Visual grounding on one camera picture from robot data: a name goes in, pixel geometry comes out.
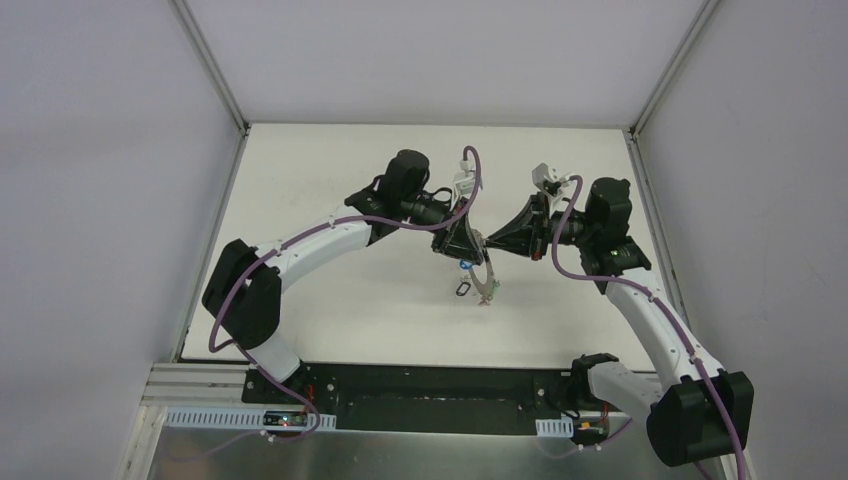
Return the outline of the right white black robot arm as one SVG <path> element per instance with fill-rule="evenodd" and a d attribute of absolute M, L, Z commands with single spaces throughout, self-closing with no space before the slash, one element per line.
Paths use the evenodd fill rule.
<path fill-rule="evenodd" d="M 556 183 L 538 194 L 487 247 L 537 261 L 552 256 L 563 276 L 592 282 L 625 318 L 658 376 L 651 382 L 614 355 L 582 355 L 553 400 L 590 410 L 604 402 L 641 423 L 659 460 L 676 467 L 733 455 L 738 478 L 748 472 L 744 455 L 754 387 L 730 372 L 695 338 L 671 306 L 652 265 L 629 235 L 633 205 L 625 179 L 603 177 L 588 190 L 585 208 L 553 208 Z"/>

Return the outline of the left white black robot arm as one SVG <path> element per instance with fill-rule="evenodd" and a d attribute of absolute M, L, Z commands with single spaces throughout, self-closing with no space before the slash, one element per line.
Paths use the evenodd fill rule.
<path fill-rule="evenodd" d="M 266 389 L 281 404 L 297 402 L 305 378 L 301 359 L 282 334 L 282 297 L 288 288 L 338 257 L 369 247 L 404 229 L 432 234 L 432 250 L 479 266 L 487 255 L 470 227 L 468 212 L 482 187 L 477 150 L 467 146 L 461 172 L 440 200 L 425 186 L 428 158 L 415 150 L 399 151 L 385 172 L 350 195 L 326 218 L 284 239 L 251 246 L 242 239 L 226 244 L 201 296 L 215 318 L 211 352 L 221 350 L 220 330 L 229 344 L 269 375 Z"/>

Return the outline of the black key tag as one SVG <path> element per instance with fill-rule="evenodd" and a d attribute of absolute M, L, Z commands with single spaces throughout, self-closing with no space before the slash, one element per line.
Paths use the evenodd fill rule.
<path fill-rule="evenodd" d="M 468 294 L 471 289 L 471 284 L 469 282 L 461 282 L 455 290 L 455 295 L 458 297 L 463 297 Z"/>

